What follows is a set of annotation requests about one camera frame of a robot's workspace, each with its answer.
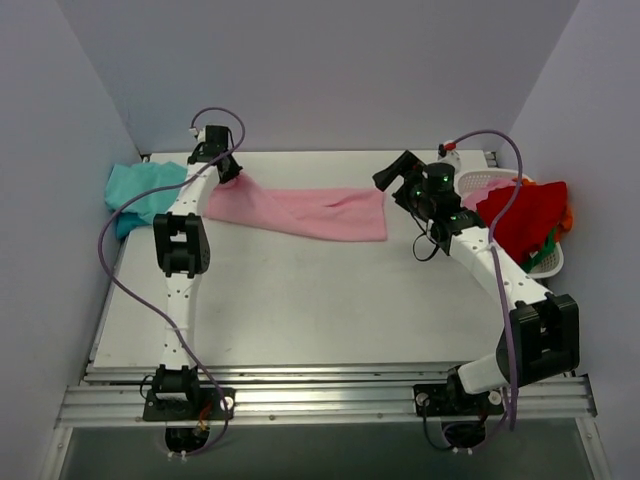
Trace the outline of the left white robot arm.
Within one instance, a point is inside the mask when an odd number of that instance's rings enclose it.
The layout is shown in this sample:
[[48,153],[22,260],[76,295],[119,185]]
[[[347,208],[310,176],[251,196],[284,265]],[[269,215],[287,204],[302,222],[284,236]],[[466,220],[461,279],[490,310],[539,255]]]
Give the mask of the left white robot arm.
[[202,405],[197,364],[186,350],[193,341],[197,292],[211,259],[200,211],[216,179],[225,183],[242,170],[228,154],[234,146],[228,127],[207,125],[194,133],[197,145],[187,159],[189,183],[153,221],[157,263],[167,288],[165,314],[171,322],[152,393],[179,419],[194,417]]

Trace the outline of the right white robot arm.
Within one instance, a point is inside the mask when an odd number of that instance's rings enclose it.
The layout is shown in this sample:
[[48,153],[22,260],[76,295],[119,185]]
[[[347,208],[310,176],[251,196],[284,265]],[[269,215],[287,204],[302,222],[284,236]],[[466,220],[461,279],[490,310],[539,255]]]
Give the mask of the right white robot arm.
[[428,238],[464,266],[499,303],[503,330],[493,353],[450,374],[444,400],[469,411],[480,394],[520,387],[575,369],[580,361],[579,308],[532,279],[497,243],[478,213],[465,208],[454,189],[453,165],[425,164],[410,151],[373,176],[385,191],[396,179],[395,203],[430,229]]

